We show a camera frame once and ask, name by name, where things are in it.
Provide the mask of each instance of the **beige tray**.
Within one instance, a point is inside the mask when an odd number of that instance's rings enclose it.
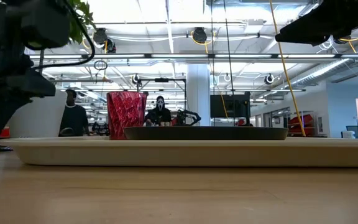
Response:
[[[7,139],[22,162],[63,166],[358,167],[358,139],[109,141]]]

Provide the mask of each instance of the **pillar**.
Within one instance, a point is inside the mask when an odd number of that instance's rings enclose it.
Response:
[[[201,117],[200,126],[211,125],[209,69],[207,64],[190,64],[187,68],[186,91],[187,110],[198,113]]]

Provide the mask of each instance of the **table surface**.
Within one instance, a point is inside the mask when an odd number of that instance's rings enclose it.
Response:
[[[358,223],[358,169],[42,167],[3,152],[0,223]]]

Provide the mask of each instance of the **man in black shirt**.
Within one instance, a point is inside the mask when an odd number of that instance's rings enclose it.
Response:
[[[66,90],[66,93],[66,108],[60,124],[60,135],[83,136],[85,132],[89,136],[90,131],[86,111],[82,106],[75,105],[77,93],[70,89]]]
[[[145,117],[147,124],[157,124],[162,126],[162,123],[170,123],[171,118],[171,111],[165,108],[165,101],[164,97],[159,96],[157,97],[157,105],[154,109],[149,110]]]

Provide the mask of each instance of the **black tray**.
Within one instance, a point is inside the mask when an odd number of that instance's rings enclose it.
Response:
[[[128,140],[285,140],[287,128],[254,127],[133,127],[125,128]]]

